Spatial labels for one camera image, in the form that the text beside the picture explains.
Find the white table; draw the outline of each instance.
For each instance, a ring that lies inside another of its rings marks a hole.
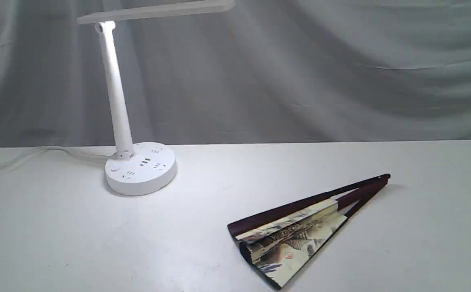
[[[0,174],[0,292],[272,291],[226,225],[386,172],[282,291],[471,291],[471,141],[173,149],[178,176],[137,198],[60,151]]]

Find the folding fan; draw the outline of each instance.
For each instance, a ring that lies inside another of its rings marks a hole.
[[[390,177],[383,174],[255,214],[228,224],[228,231],[244,259],[280,289]],[[345,214],[339,213],[355,202]]]

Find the desk lamp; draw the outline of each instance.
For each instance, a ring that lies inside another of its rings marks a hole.
[[[234,0],[199,0],[93,13],[77,19],[78,24],[95,24],[100,38],[117,148],[106,162],[105,171],[107,183],[114,191],[131,196],[149,194],[170,183],[178,171],[174,152],[164,144],[143,142],[133,145],[113,40],[115,22],[223,12],[234,5]]]

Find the lamp base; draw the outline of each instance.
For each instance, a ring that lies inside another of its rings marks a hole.
[[[139,196],[156,192],[170,183],[178,172],[174,152],[164,144],[137,143],[134,153],[129,160],[113,155],[106,162],[107,183],[120,194]]]

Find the gray fabric backdrop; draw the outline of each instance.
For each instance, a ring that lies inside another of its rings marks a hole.
[[[236,1],[117,23],[135,141],[471,138],[471,0]],[[113,144],[98,36],[75,19],[163,2],[0,0],[0,146]]]

